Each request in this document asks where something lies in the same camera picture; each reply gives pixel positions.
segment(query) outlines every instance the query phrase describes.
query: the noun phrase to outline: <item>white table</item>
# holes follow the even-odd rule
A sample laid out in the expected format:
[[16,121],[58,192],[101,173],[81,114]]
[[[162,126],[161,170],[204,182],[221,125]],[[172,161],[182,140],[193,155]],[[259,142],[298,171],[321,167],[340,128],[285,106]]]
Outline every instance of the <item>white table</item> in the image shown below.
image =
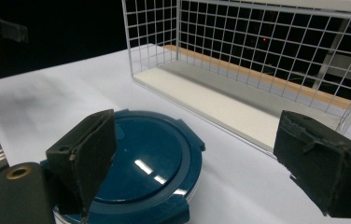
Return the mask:
[[0,143],[8,162],[44,160],[78,122],[108,108],[183,119],[204,140],[190,223],[351,223],[323,217],[275,159],[133,82],[126,50],[0,79]]

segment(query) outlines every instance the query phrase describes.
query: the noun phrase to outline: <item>wire rack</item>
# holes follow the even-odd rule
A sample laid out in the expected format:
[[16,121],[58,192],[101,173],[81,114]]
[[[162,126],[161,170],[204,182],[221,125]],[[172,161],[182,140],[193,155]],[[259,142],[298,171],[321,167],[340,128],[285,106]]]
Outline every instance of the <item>wire rack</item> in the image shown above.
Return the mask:
[[123,8],[133,75],[184,62],[349,127],[351,12],[215,0]]

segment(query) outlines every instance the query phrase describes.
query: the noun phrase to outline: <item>round blue lid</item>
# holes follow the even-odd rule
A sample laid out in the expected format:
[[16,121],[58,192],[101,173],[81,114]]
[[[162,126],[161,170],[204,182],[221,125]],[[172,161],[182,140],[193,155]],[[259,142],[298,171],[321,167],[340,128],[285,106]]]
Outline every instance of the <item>round blue lid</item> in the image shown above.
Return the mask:
[[115,123],[117,152],[91,204],[89,223],[188,220],[185,198],[202,168],[202,140],[182,120],[153,112],[123,110],[115,113]]

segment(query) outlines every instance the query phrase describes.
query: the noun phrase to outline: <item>blue lid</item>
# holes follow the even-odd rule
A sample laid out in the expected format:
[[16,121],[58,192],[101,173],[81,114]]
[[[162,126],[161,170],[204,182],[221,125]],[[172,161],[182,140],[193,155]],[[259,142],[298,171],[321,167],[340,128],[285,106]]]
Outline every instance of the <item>blue lid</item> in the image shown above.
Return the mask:
[[123,110],[115,123],[117,153],[88,222],[188,221],[186,198],[201,172],[202,140],[182,120],[153,112]]

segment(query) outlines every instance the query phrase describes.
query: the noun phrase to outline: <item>wire grid panel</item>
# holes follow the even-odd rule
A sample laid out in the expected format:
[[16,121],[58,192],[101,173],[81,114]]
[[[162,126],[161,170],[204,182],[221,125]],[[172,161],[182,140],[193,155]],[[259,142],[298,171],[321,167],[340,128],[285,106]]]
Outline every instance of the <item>wire grid panel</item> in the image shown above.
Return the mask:
[[181,1],[180,60],[351,121],[351,13]]
[[123,0],[132,74],[176,60],[176,0]]

